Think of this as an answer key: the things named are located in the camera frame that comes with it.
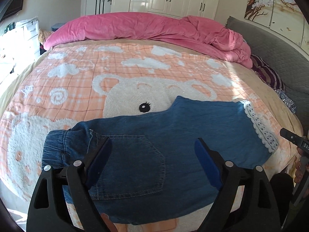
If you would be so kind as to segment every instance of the metal rivet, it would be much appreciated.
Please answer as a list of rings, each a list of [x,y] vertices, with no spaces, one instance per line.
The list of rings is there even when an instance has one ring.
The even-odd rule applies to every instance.
[[[225,162],[225,165],[227,167],[232,167],[232,166],[234,166],[234,163],[228,160],[228,161]]]
[[[50,165],[47,165],[44,167],[44,171],[49,171],[52,167]]]
[[[74,161],[73,165],[75,167],[79,167],[81,165],[81,161],[80,160],[76,160],[76,161]]]
[[[256,166],[255,169],[259,172],[262,172],[263,171],[263,168],[261,166]]]

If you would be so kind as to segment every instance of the white cloud pattern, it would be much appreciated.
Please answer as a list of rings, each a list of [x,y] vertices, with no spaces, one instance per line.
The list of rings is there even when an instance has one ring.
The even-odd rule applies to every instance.
[[[146,57],[144,60],[140,58],[130,58],[128,60],[122,61],[121,64],[128,67],[138,66],[141,68],[149,68],[149,69],[168,70],[170,68],[170,65],[167,65],[150,57]]]
[[[218,69],[221,66],[218,62],[216,62],[212,58],[207,60],[207,64],[214,69]]]
[[[184,62],[181,61],[181,60],[178,61],[178,64],[179,64],[180,66],[184,66]]]
[[[76,65],[63,63],[53,69],[47,74],[48,77],[58,77],[63,78],[67,74],[76,75],[79,72],[79,69],[76,68]]]
[[[168,48],[164,48],[164,47],[160,47],[160,46],[156,46],[154,45],[154,47],[151,50],[151,53],[154,55],[159,55],[159,56],[164,56],[166,55],[175,55],[177,57],[181,57],[181,53],[168,49]]]
[[[212,74],[212,81],[217,85],[231,87],[233,86],[233,81],[229,78],[223,76],[222,74]]]
[[[124,52],[119,46],[100,46],[99,48],[95,49],[95,51],[110,51],[116,53]]]
[[[67,56],[68,56],[68,54],[65,53],[65,52],[57,52],[57,53],[50,54],[50,55],[48,56],[48,59],[57,59],[57,60],[61,60],[61,59],[65,58],[65,57],[67,57]]]
[[[86,49],[87,49],[86,46],[82,46],[82,47],[79,47],[79,48],[76,50],[76,52],[85,52]]]
[[[26,85],[25,88],[21,90],[25,98],[27,98],[28,94],[32,91],[33,91],[33,85]]]

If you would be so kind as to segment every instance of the white flowers painting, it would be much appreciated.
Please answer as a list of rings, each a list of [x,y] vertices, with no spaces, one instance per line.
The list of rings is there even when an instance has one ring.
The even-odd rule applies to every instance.
[[[248,0],[245,18],[270,26],[274,0]]]
[[[294,0],[248,0],[245,18],[302,46],[305,20]]]
[[[304,35],[302,37],[302,49],[309,54],[309,24],[305,21]]]

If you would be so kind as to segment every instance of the bear eye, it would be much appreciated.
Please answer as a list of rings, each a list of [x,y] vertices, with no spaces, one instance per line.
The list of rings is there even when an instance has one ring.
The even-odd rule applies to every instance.
[[[143,103],[139,106],[139,111],[142,112],[142,113],[147,113],[150,111],[150,105],[149,103]]]

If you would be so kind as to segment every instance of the gray headboard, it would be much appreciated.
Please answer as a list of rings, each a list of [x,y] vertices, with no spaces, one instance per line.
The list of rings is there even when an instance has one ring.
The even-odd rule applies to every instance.
[[[286,94],[297,105],[296,116],[304,134],[309,129],[309,61],[275,35],[244,21],[229,17],[226,28],[240,33],[251,47],[282,78]]]

